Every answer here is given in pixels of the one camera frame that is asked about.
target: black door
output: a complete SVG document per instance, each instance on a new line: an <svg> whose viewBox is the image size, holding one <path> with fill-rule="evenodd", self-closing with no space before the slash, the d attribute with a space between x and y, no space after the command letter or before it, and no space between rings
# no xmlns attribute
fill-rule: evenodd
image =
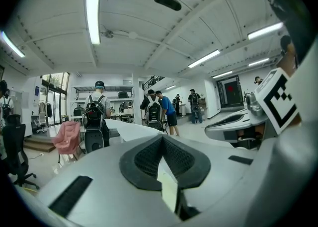
<svg viewBox="0 0 318 227"><path fill-rule="evenodd" d="M241 104L238 83L236 81L232 81L224 84L224 86L227 95L228 105Z"/></svg>

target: office chair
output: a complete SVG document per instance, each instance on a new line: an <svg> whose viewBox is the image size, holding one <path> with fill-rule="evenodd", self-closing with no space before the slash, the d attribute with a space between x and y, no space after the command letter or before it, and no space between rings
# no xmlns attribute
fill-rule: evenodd
<svg viewBox="0 0 318 227"><path fill-rule="evenodd" d="M37 133L46 133L44 127L46 127L46 120L45 120L45 112L39 113L39 119L34 120L34 123L37 127L40 127L36 132Z"/></svg>
<svg viewBox="0 0 318 227"><path fill-rule="evenodd" d="M30 176L36 178L36 175L33 173L27 174L29 160L23 150L24 134L24 124L9 123L3 127L3 144L7 155L7 158L5 159L6 167L9 173L17 175L18 177L14 184L18 184L19 186L22 186L22 184L29 184L34 185L36 189L40 189L35 183L26 180Z"/></svg>

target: tube light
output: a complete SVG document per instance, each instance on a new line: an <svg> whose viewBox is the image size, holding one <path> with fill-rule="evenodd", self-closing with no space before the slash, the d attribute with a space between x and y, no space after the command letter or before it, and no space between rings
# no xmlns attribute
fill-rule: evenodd
<svg viewBox="0 0 318 227"><path fill-rule="evenodd" d="M263 29L257 30L257 31L255 31L253 33L248 34L248 39L251 40L251 39L254 39L254 38L256 38L258 36L261 36L263 34L267 34L267 33L273 32L275 30L278 30L278 29L282 28L283 25L284 24L282 22L279 22L277 24L274 24L274 25L265 27Z"/></svg>
<svg viewBox="0 0 318 227"><path fill-rule="evenodd" d="M100 44L99 1L100 0L86 0L87 23L92 44Z"/></svg>
<svg viewBox="0 0 318 227"><path fill-rule="evenodd" d="M227 72L227 73L224 73L224 74L220 74L220 75L216 75L214 76L213 78L218 78L218 77L222 77L224 75L228 75L228 74L231 74L233 71L230 71L230 72Z"/></svg>
<svg viewBox="0 0 318 227"><path fill-rule="evenodd" d="M268 60L269 60L269 58L265 58L263 60L260 60L260 61L254 62L254 63L250 63L248 66L255 66L257 64L264 63L264 62L266 62Z"/></svg>
<svg viewBox="0 0 318 227"><path fill-rule="evenodd" d="M1 37L3 40L9 45L9 47L16 52L21 58L24 58L25 55L14 45L13 42L10 41L10 39L7 37L7 35L4 32L1 32Z"/></svg>
<svg viewBox="0 0 318 227"><path fill-rule="evenodd" d="M210 59L210 58L212 58L212 57L215 57L215 56L218 55L219 53L220 53L220 51L219 51L219 50L216 50L216 51L214 51L214 52L212 52L212 53L206 55L205 57L203 57L203 58L201 58L201 59L195 61L194 63L188 65L188 67L193 68L193 67L197 66L198 64L200 64L200 63L202 63L202 62L204 62L204 61L207 61L208 59Z"/></svg>
<svg viewBox="0 0 318 227"><path fill-rule="evenodd" d="M175 87L176 85L173 85L173 86L171 86L171 87L168 87L168 88L166 88L166 90L168 90L168 89L170 89L170 88L173 88L173 87Z"/></svg>

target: black shorts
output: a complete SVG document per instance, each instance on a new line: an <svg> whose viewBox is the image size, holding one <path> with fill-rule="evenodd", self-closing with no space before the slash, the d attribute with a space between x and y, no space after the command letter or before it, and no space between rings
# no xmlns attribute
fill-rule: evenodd
<svg viewBox="0 0 318 227"><path fill-rule="evenodd" d="M171 115L167 115L167 121L169 126L176 126L177 123L177 114L173 112Z"/></svg>

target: pink armchair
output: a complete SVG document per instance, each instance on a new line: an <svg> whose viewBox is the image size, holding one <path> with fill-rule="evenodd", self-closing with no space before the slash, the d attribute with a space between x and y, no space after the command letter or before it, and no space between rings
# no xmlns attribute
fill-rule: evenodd
<svg viewBox="0 0 318 227"><path fill-rule="evenodd" d="M63 122L56 137L52 138L52 143L58 149L59 162L60 154L74 155L77 146L80 144L80 122Z"/></svg>

